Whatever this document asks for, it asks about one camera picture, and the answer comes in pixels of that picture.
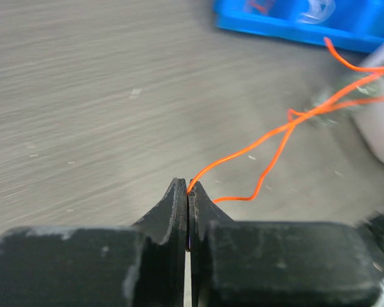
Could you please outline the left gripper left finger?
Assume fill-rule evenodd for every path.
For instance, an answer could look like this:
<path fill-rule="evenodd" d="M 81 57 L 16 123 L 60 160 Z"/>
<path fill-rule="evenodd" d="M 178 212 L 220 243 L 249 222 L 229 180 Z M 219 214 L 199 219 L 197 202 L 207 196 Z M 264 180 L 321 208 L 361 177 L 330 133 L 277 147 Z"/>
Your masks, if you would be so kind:
<path fill-rule="evenodd" d="M 130 226 L 22 226 L 0 236 L 0 306 L 182 306 L 186 182 Z"/>

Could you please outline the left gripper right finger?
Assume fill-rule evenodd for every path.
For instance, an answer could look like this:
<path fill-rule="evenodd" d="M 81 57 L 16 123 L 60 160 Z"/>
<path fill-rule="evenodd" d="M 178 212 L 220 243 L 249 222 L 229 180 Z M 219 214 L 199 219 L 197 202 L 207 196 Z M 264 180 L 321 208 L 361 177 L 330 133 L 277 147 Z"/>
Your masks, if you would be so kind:
<path fill-rule="evenodd" d="M 235 221 L 188 196 L 193 306 L 372 306 L 380 279 L 358 232 L 327 221 Z"/>

